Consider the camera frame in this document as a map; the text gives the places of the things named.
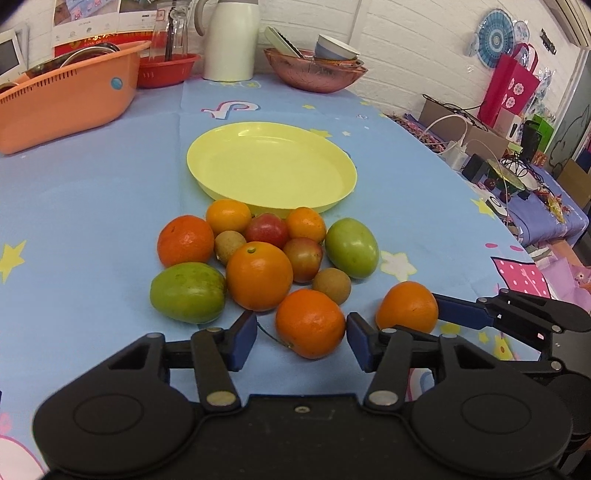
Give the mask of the green white plate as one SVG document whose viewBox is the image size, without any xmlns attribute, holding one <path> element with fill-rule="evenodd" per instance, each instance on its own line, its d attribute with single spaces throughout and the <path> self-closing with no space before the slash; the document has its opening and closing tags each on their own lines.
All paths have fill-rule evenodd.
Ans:
<svg viewBox="0 0 591 480">
<path fill-rule="evenodd" d="M 273 26 L 266 26 L 264 35 L 266 36 L 266 40 L 269 41 L 281 55 L 304 59 L 304 55 L 301 51 Z"/>
</svg>

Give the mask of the red plum front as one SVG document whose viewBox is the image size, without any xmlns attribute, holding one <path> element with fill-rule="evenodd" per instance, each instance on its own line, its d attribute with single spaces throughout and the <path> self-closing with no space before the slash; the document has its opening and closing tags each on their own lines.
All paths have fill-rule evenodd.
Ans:
<svg viewBox="0 0 591 480">
<path fill-rule="evenodd" d="M 294 271 L 294 282 L 307 284 L 320 271 L 324 250 L 314 240 L 308 238 L 290 239 L 283 247 Z"/>
</svg>

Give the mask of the yellow plastic plate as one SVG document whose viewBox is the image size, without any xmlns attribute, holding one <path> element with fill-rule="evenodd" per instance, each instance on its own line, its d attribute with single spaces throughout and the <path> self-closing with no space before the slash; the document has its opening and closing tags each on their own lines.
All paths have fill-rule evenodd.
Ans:
<svg viewBox="0 0 591 480">
<path fill-rule="evenodd" d="M 188 171 L 210 198 L 284 216 L 297 207 L 331 209 L 356 188 L 349 154 L 317 133 L 273 122 L 225 124 L 197 137 Z"/>
</svg>

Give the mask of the large orange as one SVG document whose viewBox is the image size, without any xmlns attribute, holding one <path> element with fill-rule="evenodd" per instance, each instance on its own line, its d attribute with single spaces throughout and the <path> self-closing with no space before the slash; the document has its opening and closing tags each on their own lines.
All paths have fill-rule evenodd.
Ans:
<svg viewBox="0 0 591 480">
<path fill-rule="evenodd" d="M 266 242 L 239 247 L 229 259 L 225 274 L 232 300 L 256 312 L 279 306 L 294 283 L 290 259 L 283 250 Z"/>
</svg>

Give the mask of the orange with stem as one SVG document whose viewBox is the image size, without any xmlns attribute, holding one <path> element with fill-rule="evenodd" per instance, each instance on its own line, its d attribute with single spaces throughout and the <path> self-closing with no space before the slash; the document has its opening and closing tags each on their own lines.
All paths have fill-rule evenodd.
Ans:
<svg viewBox="0 0 591 480">
<path fill-rule="evenodd" d="M 308 360 L 328 356 L 342 342 L 346 319 L 339 305 L 322 292 L 300 289 L 276 309 L 276 334 L 291 351 Z"/>
</svg>

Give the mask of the white blue ceramic bowl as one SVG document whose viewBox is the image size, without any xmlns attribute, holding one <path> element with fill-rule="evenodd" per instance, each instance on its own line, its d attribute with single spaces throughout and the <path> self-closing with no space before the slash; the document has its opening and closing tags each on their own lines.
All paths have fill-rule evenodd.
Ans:
<svg viewBox="0 0 591 480">
<path fill-rule="evenodd" d="M 360 52 L 348 44 L 325 34 L 318 35 L 315 58 L 325 60 L 355 60 Z"/>
</svg>

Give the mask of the dark orange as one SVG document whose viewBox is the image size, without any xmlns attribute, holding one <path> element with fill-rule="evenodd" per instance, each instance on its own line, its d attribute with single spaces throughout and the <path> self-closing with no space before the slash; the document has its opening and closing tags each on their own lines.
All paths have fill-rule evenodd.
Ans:
<svg viewBox="0 0 591 480">
<path fill-rule="evenodd" d="M 207 263 L 213 254 L 214 234 L 211 226 L 193 215 L 171 220 L 160 232 L 156 250 L 161 264 L 171 267 L 186 262 Z"/>
</svg>

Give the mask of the red plum back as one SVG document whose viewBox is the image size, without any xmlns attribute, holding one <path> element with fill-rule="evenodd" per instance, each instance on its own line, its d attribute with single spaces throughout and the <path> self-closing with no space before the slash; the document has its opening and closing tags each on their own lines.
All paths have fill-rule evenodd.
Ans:
<svg viewBox="0 0 591 480">
<path fill-rule="evenodd" d="M 246 226 L 243 236 L 248 242 L 266 242 L 280 249 L 283 249 L 290 240 L 287 222 L 273 213 L 263 213 L 253 217 Z"/>
</svg>

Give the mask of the red plum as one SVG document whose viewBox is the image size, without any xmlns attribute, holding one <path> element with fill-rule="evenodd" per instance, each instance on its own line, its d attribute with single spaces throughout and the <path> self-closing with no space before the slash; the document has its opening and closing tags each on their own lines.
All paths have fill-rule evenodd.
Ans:
<svg viewBox="0 0 591 480">
<path fill-rule="evenodd" d="M 287 222 L 273 213 L 263 213 L 253 217 L 246 226 L 243 236 L 248 242 L 266 242 L 280 249 L 283 249 L 290 240 Z"/>
<path fill-rule="evenodd" d="M 290 239 L 283 247 L 294 271 L 294 282 L 307 284 L 320 271 L 324 250 L 314 240 L 308 238 Z"/>
</svg>

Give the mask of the orange plastic basket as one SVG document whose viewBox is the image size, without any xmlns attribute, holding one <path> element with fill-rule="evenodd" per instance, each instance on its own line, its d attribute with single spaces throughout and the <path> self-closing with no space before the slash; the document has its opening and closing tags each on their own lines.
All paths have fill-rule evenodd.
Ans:
<svg viewBox="0 0 591 480">
<path fill-rule="evenodd" d="M 26 80 L 1 94 L 1 153 L 13 154 L 120 117 L 137 89 L 148 41 L 123 44 Z"/>
</svg>

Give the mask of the blue patterned tablecloth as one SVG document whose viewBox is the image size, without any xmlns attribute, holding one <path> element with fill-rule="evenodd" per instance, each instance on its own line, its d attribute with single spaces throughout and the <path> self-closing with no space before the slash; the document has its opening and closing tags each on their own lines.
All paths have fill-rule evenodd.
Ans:
<svg viewBox="0 0 591 480">
<path fill-rule="evenodd" d="M 170 220 L 202 216 L 211 202 L 187 169 L 190 144 L 246 121 L 300 127 L 355 163 L 356 189 L 325 223 L 359 220 L 381 260 L 353 283 L 345 312 L 372 319 L 405 279 L 466 300 L 493 296 L 516 282 L 503 260 L 529 261 L 461 176 L 352 93 L 311 94 L 273 76 L 140 91 L 106 126 L 1 160 L 3 478 L 44 473 L 31 422 L 56 390 L 147 333 L 193 333 L 150 305 L 156 241 Z"/>
</svg>

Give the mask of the small orange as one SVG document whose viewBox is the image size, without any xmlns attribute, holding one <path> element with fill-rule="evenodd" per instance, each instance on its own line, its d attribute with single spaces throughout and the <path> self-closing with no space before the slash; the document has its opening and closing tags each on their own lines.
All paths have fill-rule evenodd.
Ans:
<svg viewBox="0 0 591 480">
<path fill-rule="evenodd" d="M 286 222 L 291 239 L 307 238 L 321 244 L 327 234 L 322 216 L 308 207 L 298 207 L 290 211 Z"/>
<path fill-rule="evenodd" d="M 215 236 L 225 231 L 242 233 L 252 219 L 252 212 L 245 203 L 219 199 L 209 205 L 205 221 L 211 226 Z"/>
</svg>

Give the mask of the brown kiwi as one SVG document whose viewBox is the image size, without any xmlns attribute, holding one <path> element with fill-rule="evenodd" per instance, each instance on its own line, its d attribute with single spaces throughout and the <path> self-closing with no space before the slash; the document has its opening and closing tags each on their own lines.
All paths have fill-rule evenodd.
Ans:
<svg viewBox="0 0 591 480">
<path fill-rule="evenodd" d="M 214 239 L 214 251 L 217 260 L 225 266 L 232 255 L 245 244 L 245 237 L 237 231 L 228 230 L 219 233 Z"/>
<path fill-rule="evenodd" d="M 315 275 L 311 288 L 324 293 L 336 304 L 342 305 L 351 295 L 352 282 L 345 272 L 336 268 L 325 268 Z"/>
</svg>

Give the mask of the pink glass bowl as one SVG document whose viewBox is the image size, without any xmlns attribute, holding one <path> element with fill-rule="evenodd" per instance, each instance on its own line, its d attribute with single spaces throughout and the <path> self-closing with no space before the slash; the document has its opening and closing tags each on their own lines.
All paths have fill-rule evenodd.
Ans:
<svg viewBox="0 0 591 480">
<path fill-rule="evenodd" d="M 283 55 L 276 48 L 263 50 L 270 68 L 283 83 L 300 90 L 329 94 L 352 86 L 368 72 L 361 61 L 325 61 Z"/>
</svg>

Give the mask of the white thermos jug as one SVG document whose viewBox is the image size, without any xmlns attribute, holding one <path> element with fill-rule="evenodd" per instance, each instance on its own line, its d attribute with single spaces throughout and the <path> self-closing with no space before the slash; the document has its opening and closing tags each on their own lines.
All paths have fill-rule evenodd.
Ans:
<svg viewBox="0 0 591 480">
<path fill-rule="evenodd" d="M 259 42 L 260 12 L 257 1 L 217 1 L 204 25 L 206 0 L 198 0 L 193 20 L 204 37 L 205 80 L 242 82 L 252 79 Z"/>
</svg>

